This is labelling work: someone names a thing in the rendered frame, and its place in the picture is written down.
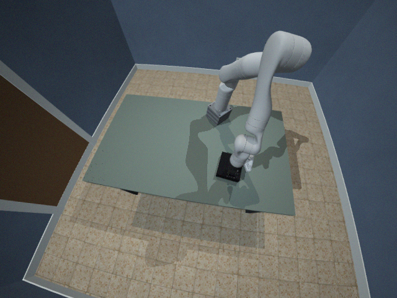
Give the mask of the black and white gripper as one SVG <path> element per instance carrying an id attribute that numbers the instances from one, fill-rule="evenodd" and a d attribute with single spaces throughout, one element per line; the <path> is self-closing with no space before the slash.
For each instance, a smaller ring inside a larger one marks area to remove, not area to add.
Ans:
<path id="1" fill-rule="evenodd" d="M 243 166 L 245 167 L 246 172 L 250 172 L 252 170 L 252 165 L 254 161 L 254 156 L 250 155 L 249 158 L 244 162 L 244 163 L 237 163 L 233 159 L 233 154 L 230 156 L 230 159 L 228 161 L 228 173 L 229 174 L 236 174 L 239 169 L 241 169 Z"/>

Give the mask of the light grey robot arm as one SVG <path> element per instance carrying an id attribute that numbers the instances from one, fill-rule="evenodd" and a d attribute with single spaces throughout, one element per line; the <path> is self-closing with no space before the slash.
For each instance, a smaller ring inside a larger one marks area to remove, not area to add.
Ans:
<path id="1" fill-rule="evenodd" d="M 272 113 L 271 84 L 274 74 L 299 70 L 309 60 L 311 52 L 311 44 L 304 37 L 277 31 L 269 37 L 263 52 L 250 53 L 221 67 L 219 78 L 222 83 L 214 105 L 218 112 L 226 110 L 239 80 L 257 77 L 254 100 L 245 124 L 245 129 L 255 137 L 240 134 L 235 138 L 235 162 L 244 163 L 250 155 L 256 155 L 261 150 L 264 130 Z"/>

